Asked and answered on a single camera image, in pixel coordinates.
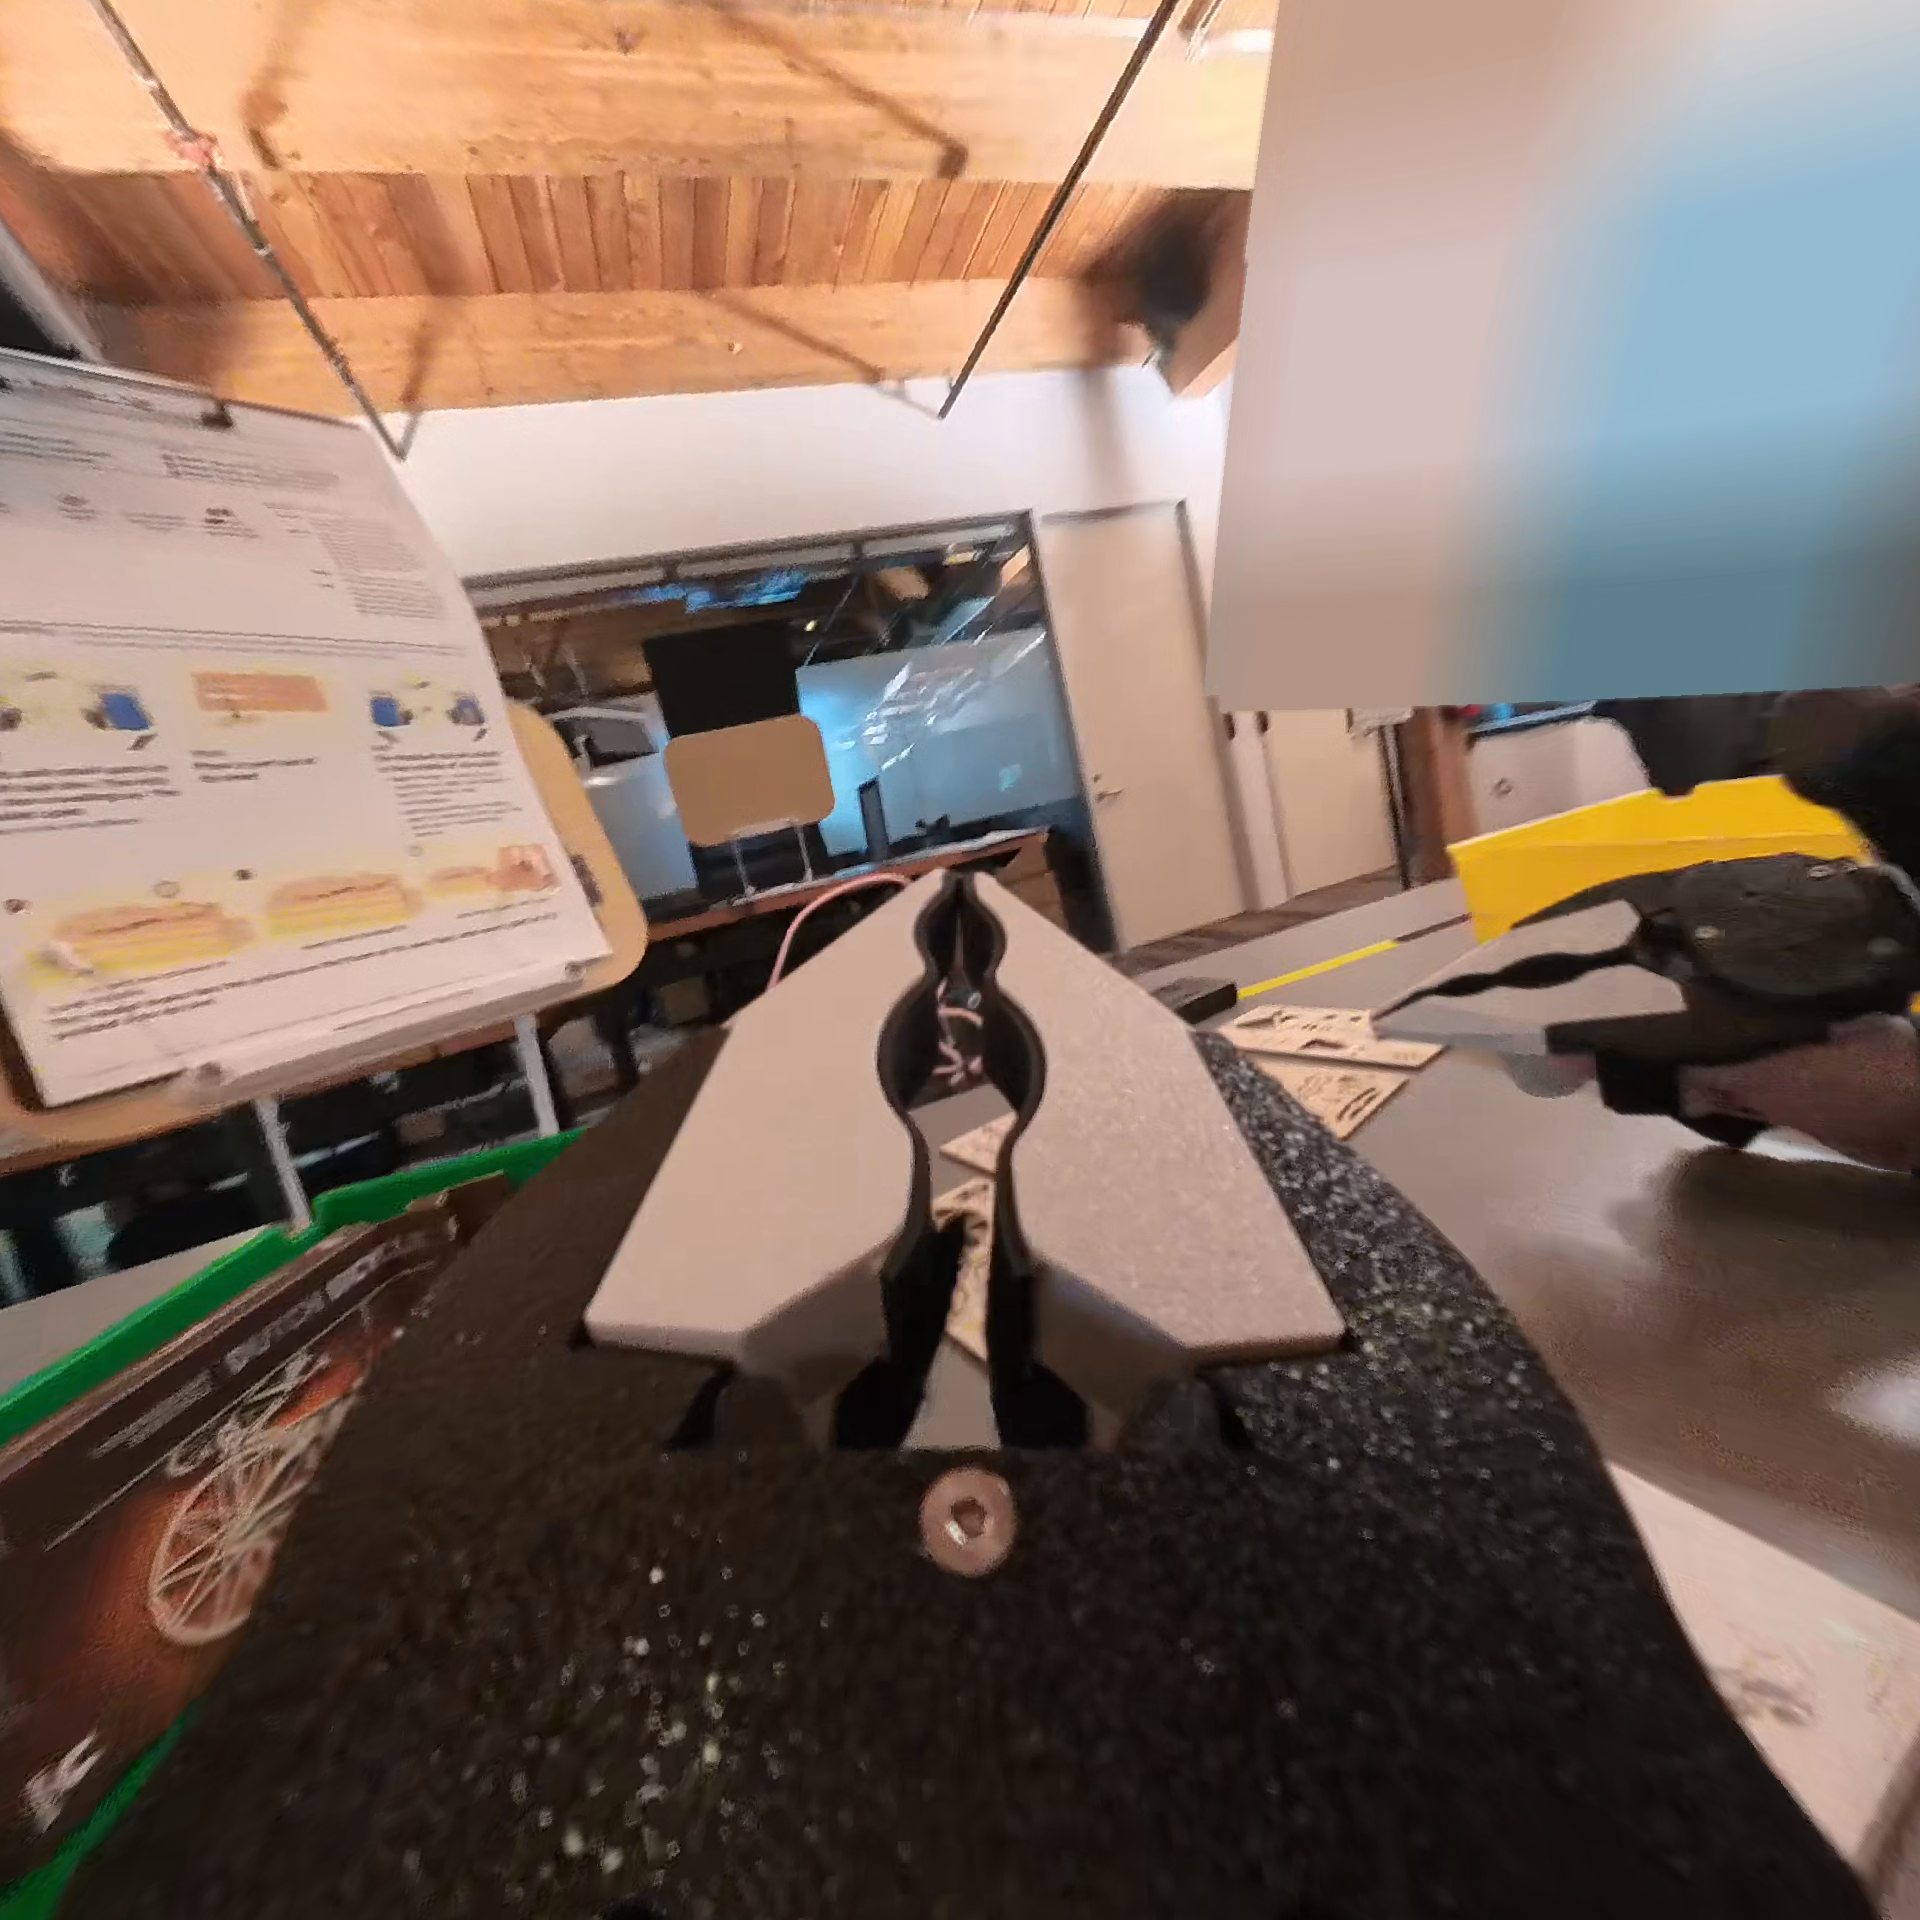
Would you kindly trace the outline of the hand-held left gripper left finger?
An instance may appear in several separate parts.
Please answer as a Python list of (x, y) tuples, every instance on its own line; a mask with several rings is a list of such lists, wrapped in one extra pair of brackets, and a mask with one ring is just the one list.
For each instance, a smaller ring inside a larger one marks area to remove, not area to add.
[(612, 1354), (703, 1361), (835, 1449), (901, 1449), (969, 1259), (909, 1099), (941, 1049), (962, 879), (909, 883), (726, 1035), (582, 1312)]

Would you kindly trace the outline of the wooden clipboard board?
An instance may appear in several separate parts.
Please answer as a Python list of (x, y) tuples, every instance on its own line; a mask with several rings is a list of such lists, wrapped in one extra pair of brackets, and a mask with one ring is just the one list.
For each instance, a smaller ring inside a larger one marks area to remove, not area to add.
[(615, 987), (641, 964), (646, 920), (607, 832), (593, 812), (585, 784), (556, 727), (513, 708), (513, 735), (526, 760), (546, 818), (590, 896), (607, 951), (590, 963), (518, 968), (462, 987), (367, 1012), (347, 1024), (308, 1024), (265, 1047), (247, 1046), (228, 1062), (195, 1066), (157, 1082), (53, 1112), (23, 1105), (13, 1082), (3, 1094), (3, 1176), (83, 1160), (163, 1136), (187, 1122), (228, 1113), (260, 1097), (305, 1097), (356, 1076), (422, 1066), (481, 1046), (514, 1041), (524, 1027)]

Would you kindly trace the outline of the large wooden parts sheet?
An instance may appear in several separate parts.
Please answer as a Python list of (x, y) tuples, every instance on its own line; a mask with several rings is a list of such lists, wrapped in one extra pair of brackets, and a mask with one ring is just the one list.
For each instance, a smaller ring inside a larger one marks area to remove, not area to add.
[(1219, 1032), (1236, 1049), (1266, 1059), (1387, 1072), (1418, 1072), (1447, 1051), (1431, 1043), (1382, 1038), (1372, 1015), (1353, 1009), (1263, 1001)]

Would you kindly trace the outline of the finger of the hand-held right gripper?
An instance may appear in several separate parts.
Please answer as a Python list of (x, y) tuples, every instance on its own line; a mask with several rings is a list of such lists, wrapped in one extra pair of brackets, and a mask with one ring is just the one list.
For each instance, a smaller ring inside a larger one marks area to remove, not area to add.
[(1630, 955), (1638, 934), (1641, 915), (1626, 902), (1521, 923), (1382, 1000), (1373, 1027), (1548, 1028), (1675, 1015), (1682, 990)]
[(1373, 1019), (1381, 1041), (1465, 1049), (1501, 1067), (1505, 1076), (1530, 1097), (1571, 1097), (1596, 1079), (1585, 1051), (1554, 1055), (1545, 1028), (1495, 1019)]

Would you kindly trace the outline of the wooden sheet with wheel cutouts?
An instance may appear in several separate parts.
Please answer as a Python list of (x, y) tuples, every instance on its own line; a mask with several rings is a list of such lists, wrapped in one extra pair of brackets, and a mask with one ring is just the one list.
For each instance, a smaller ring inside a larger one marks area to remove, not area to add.
[(977, 1176), (931, 1206), (937, 1233), (957, 1238), (957, 1271), (946, 1314), (946, 1337), (981, 1366), (990, 1363), (988, 1307), (995, 1250), (995, 1182)]

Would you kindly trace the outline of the yellow tape line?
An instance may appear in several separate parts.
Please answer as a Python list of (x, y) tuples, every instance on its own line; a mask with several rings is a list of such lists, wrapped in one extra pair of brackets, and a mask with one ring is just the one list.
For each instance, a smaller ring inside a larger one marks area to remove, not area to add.
[(1266, 976), (1266, 979), (1260, 979), (1260, 982), (1245, 982), (1236, 987), (1236, 1001), (1258, 1001), (1261, 998), (1306, 986), (1308, 982), (1315, 982), (1319, 976), (1331, 976), (1331, 974), (1337, 974), (1337, 971), (1347, 971), (1347, 970), (1373, 963), (1373, 960), (1386, 958), (1389, 953), (1396, 953), (1402, 948), (1414, 947), (1414, 945), (1434, 938), (1434, 934), (1447, 934), (1447, 930), (1450, 930), (1450, 926), (1422, 929), (1418, 934), (1399, 936), (1394, 940), (1381, 940), (1381, 942), (1373, 942), (1373, 945), (1347, 948), (1347, 951), (1311, 960), (1308, 964), (1291, 968), (1291, 970), (1281, 971), (1275, 976)]

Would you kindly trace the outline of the person's right hand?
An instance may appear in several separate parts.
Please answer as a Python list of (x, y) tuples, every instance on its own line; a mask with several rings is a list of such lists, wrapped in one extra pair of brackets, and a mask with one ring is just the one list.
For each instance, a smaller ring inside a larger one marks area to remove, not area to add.
[(1918, 1032), (1905, 1015), (1842, 1027), (1831, 1041), (1754, 1064), (1746, 1094), (1769, 1128), (1862, 1167), (1918, 1171)]

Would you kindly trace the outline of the small blank board on stand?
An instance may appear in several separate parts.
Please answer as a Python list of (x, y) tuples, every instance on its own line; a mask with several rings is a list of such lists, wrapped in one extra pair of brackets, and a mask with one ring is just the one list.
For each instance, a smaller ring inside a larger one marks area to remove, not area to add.
[(691, 848), (726, 848), (742, 896), (757, 892), (740, 846), (757, 836), (796, 841), (805, 883), (817, 883), (807, 832), (831, 814), (826, 739), (803, 714), (679, 735), (662, 770)]

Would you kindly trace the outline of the yellow plastic bin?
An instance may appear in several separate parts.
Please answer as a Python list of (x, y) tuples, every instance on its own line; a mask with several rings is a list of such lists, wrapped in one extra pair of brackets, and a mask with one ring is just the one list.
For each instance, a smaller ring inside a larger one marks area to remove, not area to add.
[(1611, 881), (1787, 854), (1874, 858), (1842, 817), (1774, 776), (1700, 784), (1684, 799), (1646, 790), (1450, 846), (1484, 945)]

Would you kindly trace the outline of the white clipboard stand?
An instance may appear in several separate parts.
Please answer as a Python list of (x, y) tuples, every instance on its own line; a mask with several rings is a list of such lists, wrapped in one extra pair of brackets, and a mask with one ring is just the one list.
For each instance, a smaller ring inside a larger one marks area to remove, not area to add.
[(570, 1107), (537, 1024), (524, 1019), (265, 1097), (236, 1119), (257, 1224), (299, 1231), (325, 1194), (558, 1136)]

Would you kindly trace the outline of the printed instruction sheet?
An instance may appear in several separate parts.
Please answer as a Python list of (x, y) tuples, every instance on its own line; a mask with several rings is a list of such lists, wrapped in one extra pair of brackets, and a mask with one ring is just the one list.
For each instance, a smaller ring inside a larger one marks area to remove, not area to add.
[(5, 353), (3, 987), (30, 1099), (265, 1088), (612, 942), (366, 428)]

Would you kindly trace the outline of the white door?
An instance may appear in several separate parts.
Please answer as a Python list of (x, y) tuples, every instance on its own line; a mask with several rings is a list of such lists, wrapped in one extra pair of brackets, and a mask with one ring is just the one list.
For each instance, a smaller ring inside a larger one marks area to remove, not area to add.
[(1118, 947), (1241, 913), (1243, 835), (1204, 691), (1185, 503), (1043, 514), (1035, 554)]

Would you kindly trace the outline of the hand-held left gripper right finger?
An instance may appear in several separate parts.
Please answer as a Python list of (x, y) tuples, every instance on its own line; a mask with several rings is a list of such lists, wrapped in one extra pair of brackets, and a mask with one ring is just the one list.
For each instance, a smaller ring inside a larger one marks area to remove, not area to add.
[(1316, 1359), (1347, 1322), (1194, 1028), (995, 881), (967, 886), (995, 1164), (988, 1369), (1009, 1449), (1114, 1439), (1163, 1387)]

